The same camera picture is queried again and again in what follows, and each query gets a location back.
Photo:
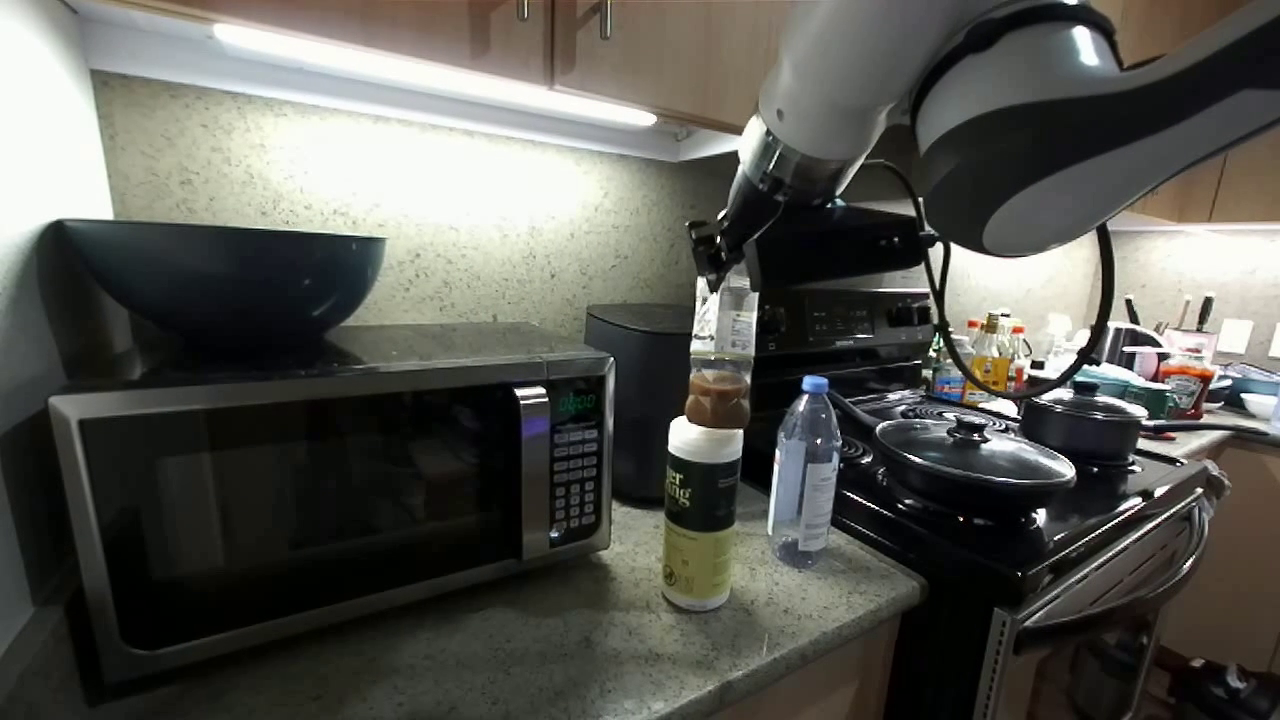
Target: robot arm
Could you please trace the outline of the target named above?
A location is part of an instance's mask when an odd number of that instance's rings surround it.
[[[839,198],[889,122],[910,122],[926,222],[989,255],[1089,235],[1168,177],[1280,122],[1280,5],[1125,73],[1073,0],[798,0],[700,269],[793,206]]]

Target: oven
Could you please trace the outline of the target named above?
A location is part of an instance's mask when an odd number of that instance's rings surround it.
[[[889,715],[1136,715],[1159,607],[1208,545],[1224,476],[1136,454],[1125,479],[1081,479],[1015,520],[948,510],[895,484],[872,421],[966,407],[880,399],[850,399],[834,528],[926,578],[901,622]]]

